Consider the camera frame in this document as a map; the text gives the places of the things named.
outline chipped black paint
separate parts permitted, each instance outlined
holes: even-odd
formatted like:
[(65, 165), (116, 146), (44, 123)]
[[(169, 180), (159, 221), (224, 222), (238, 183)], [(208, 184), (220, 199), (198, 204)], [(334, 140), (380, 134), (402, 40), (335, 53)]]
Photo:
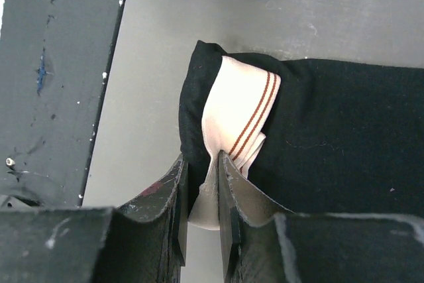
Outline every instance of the chipped black paint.
[(118, 0), (5, 0), (0, 160), (16, 164), (0, 165), (0, 194), (81, 204), (122, 11)]

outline black metal bar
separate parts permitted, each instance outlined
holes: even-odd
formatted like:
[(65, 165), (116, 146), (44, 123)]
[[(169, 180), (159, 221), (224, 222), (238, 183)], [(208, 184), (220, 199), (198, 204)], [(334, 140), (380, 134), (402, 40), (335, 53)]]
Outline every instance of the black metal bar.
[(0, 194), (81, 205), (124, 6), (5, 0)]
[[(236, 249), (231, 240), (221, 242), (225, 282), (424, 282), (424, 220), (418, 217), (288, 213), (224, 153), (219, 205), (221, 238), (241, 234)], [(238, 220), (222, 213), (234, 208)]]
[(0, 282), (179, 282), (186, 180), (180, 156), (118, 209), (1, 209)]

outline concrete floor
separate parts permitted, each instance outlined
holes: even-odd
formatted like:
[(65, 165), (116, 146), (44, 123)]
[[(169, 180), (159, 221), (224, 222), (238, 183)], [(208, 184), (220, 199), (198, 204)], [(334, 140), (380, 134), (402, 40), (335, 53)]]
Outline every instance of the concrete floor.
[[(84, 205), (120, 205), (179, 153), (196, 40), (280, 59), (424, 66), (421, 0), (127, 0)], [(189, 227), (182, 282), (222, 282), (219, 234)]]

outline bolt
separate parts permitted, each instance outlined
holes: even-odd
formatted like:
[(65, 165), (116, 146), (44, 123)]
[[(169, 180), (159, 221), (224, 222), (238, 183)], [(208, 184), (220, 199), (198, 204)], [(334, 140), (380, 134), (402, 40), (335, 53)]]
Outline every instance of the bolt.
[(12, 158), (6, 158), (6, 166), (13, 167), (15, 165), (15, 161)]

